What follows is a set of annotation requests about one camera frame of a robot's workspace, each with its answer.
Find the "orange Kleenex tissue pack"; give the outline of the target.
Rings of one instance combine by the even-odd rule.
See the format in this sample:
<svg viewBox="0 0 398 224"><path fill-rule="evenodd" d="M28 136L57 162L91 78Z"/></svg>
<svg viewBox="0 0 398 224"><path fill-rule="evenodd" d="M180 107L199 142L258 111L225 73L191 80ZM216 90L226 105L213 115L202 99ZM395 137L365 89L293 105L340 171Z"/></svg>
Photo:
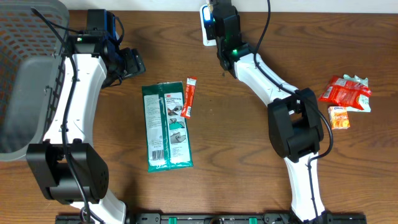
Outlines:
<svg viewBox="0 0 398 224"><path fill-rule="evenodd" d="M348 129L350 127L348 112L342 106L330 106L328 108L332 129Z"/></svg>

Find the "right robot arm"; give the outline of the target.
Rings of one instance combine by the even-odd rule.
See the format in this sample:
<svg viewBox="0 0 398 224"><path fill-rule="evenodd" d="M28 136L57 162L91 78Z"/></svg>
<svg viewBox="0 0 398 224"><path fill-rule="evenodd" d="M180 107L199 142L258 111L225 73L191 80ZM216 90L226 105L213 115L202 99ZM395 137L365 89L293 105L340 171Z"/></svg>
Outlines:
<svg viewBox="0 0 398 224"><path fill-rule="evenodd" d="M323 128L331 128L318 109L314 92L302 90L281 79L259 55L259 46L243 40L241 18L229 0L208 1L203 15L208 39L217 46L224 70L246 84L265 104L268 133L277 155L285 161L292 203L290 209L300 223L321 223L326 214L322 203L317 162Z"/></svg>

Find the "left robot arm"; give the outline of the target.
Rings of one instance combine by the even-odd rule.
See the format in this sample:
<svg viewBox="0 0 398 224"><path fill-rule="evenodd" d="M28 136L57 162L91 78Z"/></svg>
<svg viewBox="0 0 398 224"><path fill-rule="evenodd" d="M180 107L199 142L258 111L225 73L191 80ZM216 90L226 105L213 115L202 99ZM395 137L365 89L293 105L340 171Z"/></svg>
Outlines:
<svg viewBox="0 0 398 224"><path fill-rule="evenodd" d="M109 189L109 169L94 149L93 125L100 91L144 72L136 49L121 37L78 34L68 38L55 116L26 160L43 196L79 210L80 223L130 223L128 206Z"/></svg>

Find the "red snack bag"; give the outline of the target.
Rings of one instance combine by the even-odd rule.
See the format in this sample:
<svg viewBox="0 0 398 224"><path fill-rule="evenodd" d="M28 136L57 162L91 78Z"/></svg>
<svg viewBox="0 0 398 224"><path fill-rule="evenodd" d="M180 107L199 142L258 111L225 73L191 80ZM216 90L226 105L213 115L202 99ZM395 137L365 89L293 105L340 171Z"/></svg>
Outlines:
<svg viewBox="0 0 398 224"><path fill-rule="evenodd" d="M333 76L326 86L326 90L318 98L319 101L332 103L343 107L363 110L359 99L361 96L370 97L372 91L364 84Z"/></svg>

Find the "red Nestle sachet stick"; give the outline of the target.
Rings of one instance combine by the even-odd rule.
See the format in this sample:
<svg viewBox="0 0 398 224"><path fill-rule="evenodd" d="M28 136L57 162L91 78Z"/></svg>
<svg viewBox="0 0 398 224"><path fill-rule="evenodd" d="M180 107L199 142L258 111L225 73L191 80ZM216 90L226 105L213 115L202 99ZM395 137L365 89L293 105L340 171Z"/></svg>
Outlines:
<svg viewBox="0 0 398 224"><path fill-rule="evenodd" d="M193 99L195 95L195 88L197 84L197 77L188 77L187 84L185 88L185 102L183 105L183 109L181 112L181 117L190 119L191 118L191 110L193 105Z"/></svg>

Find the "green 3M gloves pack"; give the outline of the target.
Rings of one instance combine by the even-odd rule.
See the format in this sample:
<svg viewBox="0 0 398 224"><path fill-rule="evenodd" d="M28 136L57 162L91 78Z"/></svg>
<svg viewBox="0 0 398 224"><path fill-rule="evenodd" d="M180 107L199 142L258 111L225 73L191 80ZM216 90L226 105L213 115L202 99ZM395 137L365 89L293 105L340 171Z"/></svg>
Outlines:
<svg viewBox="0 0 398 224"><path fill-rule="evenodd" d="M142 87L149 172L193 166L182 82Z"/></svg>

